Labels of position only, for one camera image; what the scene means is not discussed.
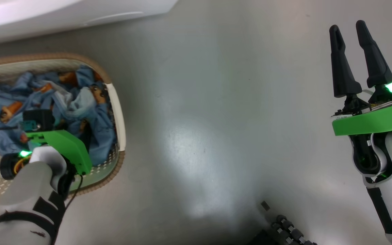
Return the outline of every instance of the shiny floor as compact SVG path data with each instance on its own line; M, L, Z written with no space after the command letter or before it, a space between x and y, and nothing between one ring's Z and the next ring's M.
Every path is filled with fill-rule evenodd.
M392 69L392 1L181 0L170 13L0 45L0 57L67 51L110 74L127 130L124 167L77 197L57 244L244 244L259 203L320 245L387 245L330 116L328 30L355 78L364 19Z

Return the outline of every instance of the crumpled garment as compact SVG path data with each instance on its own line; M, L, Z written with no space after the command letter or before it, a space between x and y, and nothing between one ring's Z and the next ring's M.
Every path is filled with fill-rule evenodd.
M75 72L22 74L13 86L0 84L0 127L14 127L22 122L26 110L49 109L55 117L55 126L81 137L90 124L92 138L89 155L92 164L104 163L110 148L116 143L111 104L100 76L92 69L81 66ZM21 129L0 130L0 156L32 151L37 147L28 142Z

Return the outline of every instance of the blue clothing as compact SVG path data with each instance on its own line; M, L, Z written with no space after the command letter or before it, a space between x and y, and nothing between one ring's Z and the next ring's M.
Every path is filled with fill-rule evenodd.
M13 127L22 121L26 110L50 109L55 117L55 125L67 124L68 132L80 137L83 125L88 122L92 129L89 155L97 166L107 160L109 151L116 143L112 118L109 115L110 102L98 103L91 86L102 91L104 85L95 81L89 67L81 66L76 71L78 86L62 83L57 72L34 75L22 74L13 86L0 84L0 127ZM21 150L33 150L27 143L21 129L0 130L0 155Z

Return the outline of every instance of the perforated basket wall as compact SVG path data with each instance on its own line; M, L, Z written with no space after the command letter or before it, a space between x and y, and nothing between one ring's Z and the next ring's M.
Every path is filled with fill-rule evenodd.
M98 64L77 54L35 54L0 59L0 82L11 84L26 71L31 71L34 74L49 71L75 71L80 65L91 67L102 77L112 104L118 138L118 143L111 147L109 156L104 164L93 167L92 171L84 176L83 184L78 194L85 194L109 183L120 170L125 156L125 124L119 98L109 76ZM0 195L5 192L9 185L10 181L4 180L0 176ZM78 185L79 177L72 183L71 190L77 188Z

